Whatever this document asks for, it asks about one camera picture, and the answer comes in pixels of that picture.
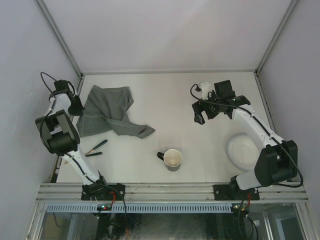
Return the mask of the grey cloth napkin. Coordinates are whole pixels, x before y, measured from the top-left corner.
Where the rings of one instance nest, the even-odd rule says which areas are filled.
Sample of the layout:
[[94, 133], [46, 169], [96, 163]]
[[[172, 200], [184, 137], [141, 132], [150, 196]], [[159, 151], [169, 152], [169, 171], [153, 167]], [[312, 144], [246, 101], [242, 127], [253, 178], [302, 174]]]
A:
[[128, 86], [93, 86], [85, 102], [83, 114], [76, 123], [79, 136], [83, 138], [113, 131], [118, 136], [147, 138], [156, 130], [149, 125], [130, 121], [127, 110], [133, 103], [134, 99]]

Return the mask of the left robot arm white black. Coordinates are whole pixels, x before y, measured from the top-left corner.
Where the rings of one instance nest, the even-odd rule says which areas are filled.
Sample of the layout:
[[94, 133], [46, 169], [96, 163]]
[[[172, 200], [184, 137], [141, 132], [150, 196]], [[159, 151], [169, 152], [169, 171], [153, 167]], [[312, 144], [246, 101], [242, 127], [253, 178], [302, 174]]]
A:
[[81, 200], [106, 200], [110, 193], [105, 178], [89, 162], [82, 151], [80, 136], [72, 123], [71, 116], [80, 116], [84, 107], [73, 84], [68, 80], [56, 80], [45, 72], [40, 73], [54, 81], [55, 90], [49, 89], [49, 108], [44, 116], [35, 120], [41, 142], [51, 153], [67, 161], [82, 180]]

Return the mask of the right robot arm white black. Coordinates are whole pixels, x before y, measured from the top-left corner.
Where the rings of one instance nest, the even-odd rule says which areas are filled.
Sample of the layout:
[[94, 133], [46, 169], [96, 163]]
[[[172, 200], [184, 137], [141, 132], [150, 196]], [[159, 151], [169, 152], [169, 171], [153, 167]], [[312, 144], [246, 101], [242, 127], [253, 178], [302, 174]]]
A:
[[202, 82], [190, 87], [201, 93], [192, 104], [194, 122], [204, 125], [205, 113], [212, 120], [220, 113], [238, 123], [260, 151], [255, 166], [240, 175], [235, 175], [226, 185], [230, 195], [242, 199], [250, 190], [261, 187], [289, 187], [286, 181], [299, 177], [299, 188], [304, 184], [304, 177], [298, 167], [298, 146], [293, 140], [284, 140], [268, 127], [254, 111], [251, 102], [244, 95], [236, 95], [230, 80], [211, 84]]

